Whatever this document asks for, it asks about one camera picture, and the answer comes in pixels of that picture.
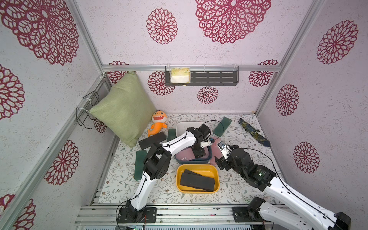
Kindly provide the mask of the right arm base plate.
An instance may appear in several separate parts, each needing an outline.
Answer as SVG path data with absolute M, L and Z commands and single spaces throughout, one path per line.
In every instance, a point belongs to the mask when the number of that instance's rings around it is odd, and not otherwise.
M 245 222 L 269 222 L 263 219 L 259 212 L 248 207 L 232 207 L 232 215 L 236 223 Z

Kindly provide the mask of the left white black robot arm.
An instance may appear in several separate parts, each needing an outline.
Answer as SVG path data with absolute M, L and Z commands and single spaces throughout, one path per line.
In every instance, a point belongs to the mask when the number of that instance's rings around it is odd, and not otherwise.
M 199 128 L 189 127 L 181 136 L 165 143 L 151 145 L 144 160 L 141 182 L 134 196 L 127 201 L 126 208 L 140 211 L 147 205 L 147 200 L 157 180 L 168 171 L 171 158 L 180 151 L 191 148 L 196 159 L 204 156 L 204 148 L 213 144 L 210 140 L 210 128 L 202 124 Z

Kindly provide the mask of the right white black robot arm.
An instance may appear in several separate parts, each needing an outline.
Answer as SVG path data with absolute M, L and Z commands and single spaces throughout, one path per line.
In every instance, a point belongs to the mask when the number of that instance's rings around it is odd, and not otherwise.
M 289 230 L 349 230 L 351 218 L 344 212 L 334 213 L 314 203 L 286 182 L 276 172 L 253 162 L 248 152 L 237 145 L 220 142 L 222 153 L 216 164 L 223 170 L 233 169 L 250 186 L 271 195 L 292 212 L 273 206 L 256 197 L 248 205 L 248 216 L 271 221 Z

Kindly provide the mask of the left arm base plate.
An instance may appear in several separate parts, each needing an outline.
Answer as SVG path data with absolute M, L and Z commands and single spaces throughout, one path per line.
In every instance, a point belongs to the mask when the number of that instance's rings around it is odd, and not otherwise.
M 144 208 L 136 211 L 134 208 L 123 207 L 118 212 L 117 223 L 155 223 L 156 218 L 156 208 Z

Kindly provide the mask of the pink pencil case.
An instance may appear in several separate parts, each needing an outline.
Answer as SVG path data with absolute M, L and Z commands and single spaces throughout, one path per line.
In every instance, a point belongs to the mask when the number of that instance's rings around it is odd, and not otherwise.
M 216 158 L 220 159 L 221 157 L 223 157 L 223 154 L 221 153 L 221 150 L 218 146 L 218 144 L 221 142 L 221 138 L 218 138 L 215 140 L 215 142 L 211 145 L 211 151 L 212 151 L 212 158 L 210 160 L 210 164 L 212 166 L 217 167 L 216 164 Z
M 204 161 L 204 160 L 210 160 L 211 156 L 209 154 L 208 148 L 205 147 L 201 149 L 201 153 L 203 154 L 202 157 L 196 158 L 192 148 L 186 148 L 182 151 L 180 151 L 178 154 L 176 154 L 174 157 L 176 160 L 180 162 L 186 162 L 186 161 Z

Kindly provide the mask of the black pencil case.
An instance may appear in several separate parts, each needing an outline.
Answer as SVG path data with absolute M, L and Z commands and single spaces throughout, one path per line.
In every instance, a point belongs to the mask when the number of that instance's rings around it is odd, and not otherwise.
M 215 190 L 215 179 L 199 174 L 184 172 L 180 179 L 180 185 L 213 192 Z
M 158 134 L 155 134 L 153 136 L 147 137 L 143 140 L 140 140 L 139 146 L 142 150 L 150 148 L 153 143 L 160 143 L 166 140 L 166 135 L 163 132 L 160 132 Z
M 188 170 L 188 169 L 185 169 L 185 170 L 184 170 L 184 173 L 186 173 L 186 174 L 191 174 L 191 175 L 202 176 L 201 174 L 196 173 L 196 172 L 193 172 L 193 171 L 190 171 L 190 170 Z

